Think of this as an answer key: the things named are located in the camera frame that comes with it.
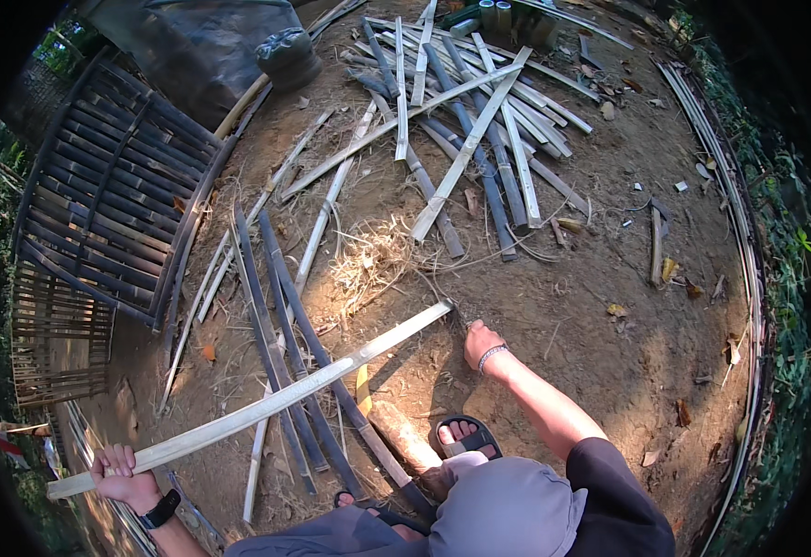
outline dirt ground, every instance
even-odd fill
[[[335,0],[320,0],[301,8],[300,18],[309,23],[335,4]],[[346,81],[345,66],[338,55],[353,44],[351,30],[358,27],[359,16],[394,19],[399,14],[406,21],[415,21],[423,7],[422,2],[400,1],[357,9],[322,36],[316,52],[324,71],[315,82],[292,94],[270,95],[217,183],[213,212],[199,231],[190,258],[181,319],[227,227],[233,200],[240,199],[245,210],[252,206],[266,184],[267,172],[278,167],[300,132],[323,110],[339,109],[310,142],[300,163],[310,169],[349,141],[369,97],[361,86]],[[623,38],[632,37],[631,29],[637,28],[597,7],[567,8],[595,18],[600,27]],[[439,10],[444,10],[442,3]],[[509,46],[491,37],[489,42]],[[725,337],[731,332],[742,335],[746,309],[740,260],[727,216],[719,210],[721,199],[715,187],[704,192],[704,180],[694,168],[700,150],[697,139],[650,60],[651,49],[660,57],[668,55],[656,45],[632,42],[637,47],[629,51],[598,36],[590,39],[592,55],[610,71],[611,86],[630,78],[644,89],[640,94],[617,95],[612,121],[605,120],[586,97],[533,71],[524,72],[533,79],[533,87],[594,127],[589,136],[571,126],[564,130],[574,151],[572,157],[555,161],[537,154],[578,194],[591,198],[592,234],[575,240],[573,249],[564,250],[557,245],[552,230],[545,227],[525,245],[543,254],[546,261],[519,249],[519,260],[503,263],[495,255],[494,232],[487,233],[483,216],[471,216],[465,206],[465,189],[482,189],[463,177],[446,208],[468,250],[466,259],[456,263],[476,264],[446,269],[454,262],[444,250],[440,252],[440,242],[428,240],[412,255],[424,257],[425,266],[436,264],[437,273],[425,273],[425,281],[415,265],[403,266],[396,288],[389,288],[348,317],[345,326],[329,330],[322,342],[333,356],[343,356],[430,306],[436,301],[435,291],[456,300],[462,318],[437,322],[387,357],[369,364],[372,396],[395,403],[412,416],[412,425],[422,434],[429,434],[442,416],[416,417],[421,413],[443,407],[448,413],[474,415],[489,425],[505,454],[551,463],[564,473],[563,463],[541,443],[508,393],[479,378],[463,362],[461,322],[482,318],[508,341],[521,360],[600,422],[672,524],[678,554],[686,554],[722,487],[726,462],[733,452],[734,429],[743,416],[745,363],[734,369],[723,387],[721,382],[726,371],[722,354]],[[550,65],[576,76],[578,43],[576,26],[561,25],[558,44],[572,54],[555,51],[549,57]],[[296,107],[300,96],[309,99],[303,110]],[[653,99],[661,100],[662,106],[649,102]],[[410,132],[414,149],[432,182],[438,184],[450,161],[420,129]],[[381,221],[389,223],[391,218],[410,224],[424,205],[406,166],[393,161],[391,137],[358,155],[338,199],[341,229],[350,234],[367,233],[372,225],[377,228]],[[282,206],[269,203],[280,242],[290,256],[292,273],[332,176],[329,173],[318,180],[294,202]],[[682,180],[689,189],[679,193],[673,184]],[[635,182],[644,185],[643,192],[634,191]],[[563,204],[562,196],[537,176],[535,189],[542,217],[549,217]],[[672,215],[663,256],[678,262],[679,275],[701,285],[706,293],[700,298],[688,298],[680,285],[656,290],[647,284],[650,213],[647,209],[632,213],[621,209],[644,205],[650,194],[665,203]],[[558,217],[585,221],[570,207],[560,208]],[[623,227],[629,218],[634,223]],[[252,234],[258,241],[256,229]],[[333,264],[337,241],[335,233],[326,233],[303,295],[316,327],[339,322],[341,308],[349,299],[339,280],[341,270]],[[353,250],[349,247],[352,243],[345,243],[345,251]],[[726,296],[709,304],[720,274],[725,275]],[[225,279],[209,318],[195,325],[170,398],[171,410],[160,419],[154,417],[154,407],[164,387],[161,338],[118,315],[111,361],[114,390],[80,401],[101,440],[130,442],[137,449],[148,447],[262,396],[265,373],[236,283],[231,275]],[[612,322],[607,314],[612,303],[627,310],[625,322]],[[207,345],[215,349],[214,362],[202,355],[201,349]],[[714,376],[714,381],[694,382],[694,378],[707,375]],[[129,389],[124,388],[124,381]],[[337,430],[333,398],[323,393],[320,399]],[[679,399],[685,401],[692,419],[686,427],[677,424]],[[390,484],[378,472],[377,462],[367,456],[348,422],[344,423],[348,456],[364,485],[375,496],[389,499],[394,509],[407,510],[404,502],[391,496]],[[307,496],[300,482],[293,485],[293,464],[287,462],[288,454],[273,420],[264,449],[255,517],[253,525],[247,524],[242,520],[242,508],[252,440],[250,428],[169,465],[177,472],[186,495],[226,536],[227,544],[325,512],[331,508],[333,493],[341,488],[331,472],[315,474],[320,491],[316,498]],[[642,467],[645,452],[654,451],[659,451],[656,462]],[[167,487],[164,473],[158,476]],[[191,516],[187,523],[193,525],[203,544],[219,553],[219,545],[210,540],[206,529],[194,526],[197,522]]]

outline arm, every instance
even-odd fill
[[[471,368],[478,369],[479,359],[487,350],[503,343],[498,333],[489,330],[482,321],[475,321],[468,327],[464,359]],[[510,350],[489,356],[483,364],[483,373],[513,393],[545,445],[564,461],[579,441],[589,437],[607,439],[584,410],[533,373]]]
[[[158,504],[162,495],[152,471],[133,474],[135,466],[132,447],[110,445],[105,451],[96,451],[90,476],[99,495],[126,503],[137,516],[142,516]],[[106,469],[114,469],[115,474],[106,476]],[[159,528],[148,532],[161,551],[170,557],[208,557],[208,552],[201,549],[176,514]]]

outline gray shorts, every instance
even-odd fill
[[[273,536],[244,539],[226,557],[561,557],[576,539],[586,489],[519,456],[467,451],[443,461],[452,486],[429,538],[408,543],[354,505]]]

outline forearm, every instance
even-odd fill
[[[589,437],[607,439],[600,426],[584,410],[510,351],[490,356],[484,372],[513,393],[539,436],[563,461],[579,441]]]
[[[144,499],[132,502],[130,506],[138,516],[142,516],[153,509],[160,499],[161,494],[154,501]],[[209,557],[209,553],[201,548],[183,520],[176,514],[158,528],[147,531],[155,540],[155,544],[169,557]]]

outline left hand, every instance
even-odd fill
[[[136,458],[130,445],[110,445],[95,452],[90,477],[103,497],[121,501],[138,515],[146,514],[161,500],[161,490],[152,471],[133,474]],[[105,475],[113,470],[114,475]]]

